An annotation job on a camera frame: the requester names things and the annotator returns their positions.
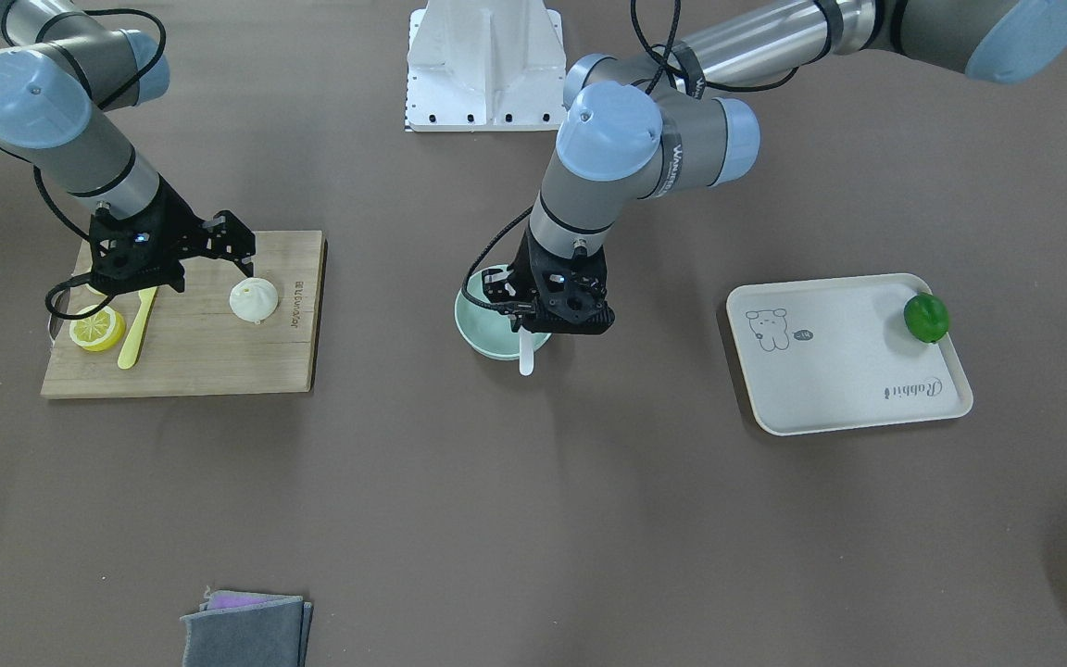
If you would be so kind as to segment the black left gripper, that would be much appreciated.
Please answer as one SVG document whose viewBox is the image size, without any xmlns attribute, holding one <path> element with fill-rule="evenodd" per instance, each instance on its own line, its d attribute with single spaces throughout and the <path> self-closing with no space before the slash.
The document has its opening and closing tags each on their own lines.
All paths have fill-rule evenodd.
<svg viewBox="0 0 1067 667">
<path fill-rule="evenodd" d="M 615 322 L 606 277 L 602 250 L 588 255 L 577 248 L 561 258 L 528 231 L 515 261 L 483 271 L 483 293 L 509 317 L 512 330 L 598 336 Z"/>
</svg>

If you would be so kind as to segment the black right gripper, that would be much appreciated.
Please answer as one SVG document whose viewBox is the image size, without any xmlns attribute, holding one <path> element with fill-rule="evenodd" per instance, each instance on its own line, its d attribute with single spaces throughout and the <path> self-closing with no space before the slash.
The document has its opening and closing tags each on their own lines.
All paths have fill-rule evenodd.
<svg viewBox="0 0 1067 667">
<path fill-rule="evenodd" d="M 230 261 L 245 277 L 255 275 L 254 233 L 229 210 L 210 220 L 200 219 L 165 179 L 152 203 L 127 219 L 98 208 L 92 215 L 89 237 L 89 283 L 107 296 L 161 284 L 184 292 L 182 261 L 187 258 Z"/>
</svg>

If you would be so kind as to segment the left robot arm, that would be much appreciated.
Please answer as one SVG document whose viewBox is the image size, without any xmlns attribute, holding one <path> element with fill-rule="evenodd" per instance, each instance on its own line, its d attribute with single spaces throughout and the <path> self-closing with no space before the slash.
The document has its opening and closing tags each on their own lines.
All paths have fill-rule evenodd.
<svg viewBox="0 0 1067 667">
<path fill-rule="evenodd" d="M 471 266 L 469 303 L 512 331 L 598 336 L 614 324 L 604 241 L 628 203 L 738 179 L 759 154 L 744 92 L 828 55 L 880 49 L 1013 84 L 1067 47 L 1067 1 L 775 1 L 621 60 L 567 73 L 567 117 L 524 233 L 501 269 Z"/>
</svg>

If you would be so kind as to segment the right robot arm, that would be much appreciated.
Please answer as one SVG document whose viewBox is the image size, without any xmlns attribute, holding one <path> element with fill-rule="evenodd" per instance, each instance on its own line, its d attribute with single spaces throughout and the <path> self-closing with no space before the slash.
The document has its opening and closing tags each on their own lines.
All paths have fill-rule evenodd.
<svg viewBox="0 0 1067 667">
<path fill-rule="evenodd" d="M 117 296 L 184 290 L 187 258 L 254 273 L 256 239 L 236 216 L 196 216 L 107 112 L 168 92 L 164 38 L 111 30 L 69 1 L 0 1 L 0 150 L 89 208 L 92 268 L 77 277 Z"/>
</svg>

